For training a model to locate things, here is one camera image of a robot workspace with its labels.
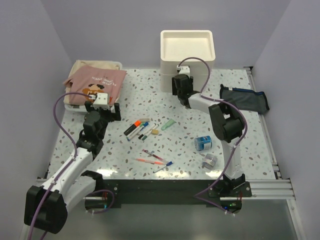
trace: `orange pen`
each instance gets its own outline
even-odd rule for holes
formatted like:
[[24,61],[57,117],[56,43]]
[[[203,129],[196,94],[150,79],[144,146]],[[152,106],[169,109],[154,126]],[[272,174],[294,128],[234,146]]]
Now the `orange pen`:
[[136,160],[139,162],[145,162],[145,163],[149,163],[149,164],[165,165],[163,162],[160,162],[160,161],[150,161],[150,160],[146,160],[146,159],[142,159],[142,158],[137,158]]

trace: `blue jar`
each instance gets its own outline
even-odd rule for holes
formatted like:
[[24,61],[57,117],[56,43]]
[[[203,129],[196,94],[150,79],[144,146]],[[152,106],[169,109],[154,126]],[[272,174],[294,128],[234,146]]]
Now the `blue jar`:
[[208,150],[212,148],[212,140],[210,136],[200,136],[194,139],[195,149],[198,151]]

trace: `eraser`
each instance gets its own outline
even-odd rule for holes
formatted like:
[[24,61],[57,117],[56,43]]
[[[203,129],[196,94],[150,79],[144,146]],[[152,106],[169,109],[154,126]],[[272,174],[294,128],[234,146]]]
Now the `eraser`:
[[157,129],[152,129],[151,133],[157,135],[157,134],[159,134],[159,130],[157,130]]
[[150,122],[150,118],[140,118],[139,121],[142,123]]

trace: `beige cloth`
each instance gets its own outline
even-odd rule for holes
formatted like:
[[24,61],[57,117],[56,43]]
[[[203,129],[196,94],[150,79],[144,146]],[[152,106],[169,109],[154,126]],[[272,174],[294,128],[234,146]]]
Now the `beige cloth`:
[[[99,68],[99,69],[114,69],[114,70],[119,70],[120,69],[120,66],[118,64],[115,64],[112,61],[77,60],[73,64],[68,77],[73,75],[79,68],[81,68],[81,67],[83,67],[85,65],[89,65],[91,67]],[[65,92],[66,93],[69,93],[70,90],[71,90],[71,87],[66,87],[65,88]],[[63,102],[65,104],[70,104],[69,96],[70,95],[66,95],[64,97]]]

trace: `speckled tabletop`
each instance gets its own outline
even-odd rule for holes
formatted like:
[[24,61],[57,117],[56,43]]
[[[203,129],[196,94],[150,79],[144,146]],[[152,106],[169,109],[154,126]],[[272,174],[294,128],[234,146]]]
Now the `speckled tabletop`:
[[[160,91],[159,69],[127,69],[121,95],[118,100],[121,121],[109,123],[104,146],[96,159],[87,167],[103,175],[104,179],[216,179],[224,167],[221,142],[216,138],[210,116],[180,105],[176,96]],[[245,70],[214,69],[211,72],[205,95],[219,98],[220,84],[227,87],[250,89]],[[275,179],[271,156],[262,125],[256,112],[242,111],[248,122],[248,133],[240,145],[241,162],[247,179]],[[150,135],[144,142],[137,137],[127,141],[123,132],[136,120],[150,118],[160,125],[169,119],[176,121],[170,128]],[[78,140],[84,113],[65,111],[63,125]],[[212,148],[197,151],[194,138],[211,136]],[[153,173],[158,165],[136,161],[135,158],[155,160],[142,149],[173,161],[174,164]],[[70,156],[73,150],[70,140],[59,132],[48,170],[52,176]],[[218,158],[214,170],[202,168],[207,153]]]

